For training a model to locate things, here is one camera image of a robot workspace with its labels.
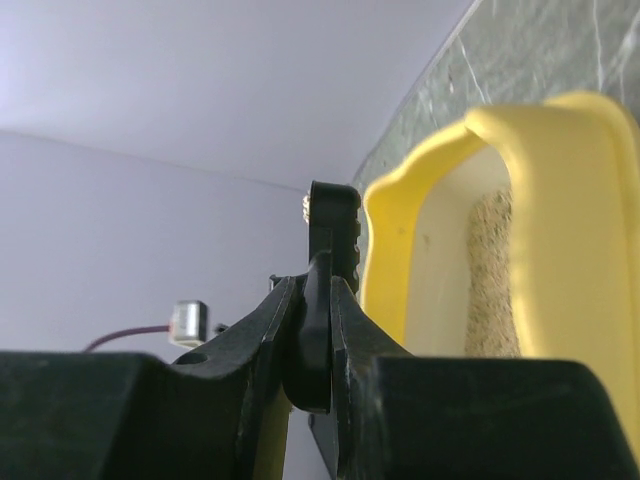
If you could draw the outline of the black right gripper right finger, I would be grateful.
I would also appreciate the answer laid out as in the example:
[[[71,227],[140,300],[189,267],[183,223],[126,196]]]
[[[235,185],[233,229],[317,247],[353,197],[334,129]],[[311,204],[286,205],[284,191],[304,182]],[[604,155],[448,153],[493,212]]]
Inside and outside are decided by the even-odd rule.
[[[603,386],[571,361],[417,357],[331,282],[341,479],[635,479]]]

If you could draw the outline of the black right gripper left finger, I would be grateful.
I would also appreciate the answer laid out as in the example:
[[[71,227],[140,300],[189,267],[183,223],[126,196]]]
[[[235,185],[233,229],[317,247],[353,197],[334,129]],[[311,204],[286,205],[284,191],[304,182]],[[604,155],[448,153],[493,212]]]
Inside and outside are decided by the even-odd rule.
[[[287,277],[173,363],[139,353],[3,352],[5,479],[278,479],[281,380],[298,303]]]

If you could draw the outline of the black slotted litter scoop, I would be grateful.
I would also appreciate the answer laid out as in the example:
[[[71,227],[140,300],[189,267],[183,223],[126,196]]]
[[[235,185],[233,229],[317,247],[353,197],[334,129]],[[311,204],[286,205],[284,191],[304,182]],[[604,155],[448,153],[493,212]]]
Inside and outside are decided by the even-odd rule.
[[[352,355],[342,308],[354,302],[359,286],[361,200],[350,186],[320,181],[308,193],[308,269],[294,278],[300,299],[286,334],[282,380],[295,407],[325,418],[317,439],[332,477],[346,479],[353,453]]]

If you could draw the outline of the yellow litter box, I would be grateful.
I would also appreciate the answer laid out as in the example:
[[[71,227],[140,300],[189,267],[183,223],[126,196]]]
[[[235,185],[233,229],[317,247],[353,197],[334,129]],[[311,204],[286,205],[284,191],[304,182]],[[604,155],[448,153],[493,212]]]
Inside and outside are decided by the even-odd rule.
[[[588,366],[637,442],[639,127],[606,96],[475,108],[374,181],[363,310],[412,353],[469,357],[468,216],[501,189],[515,358]]]

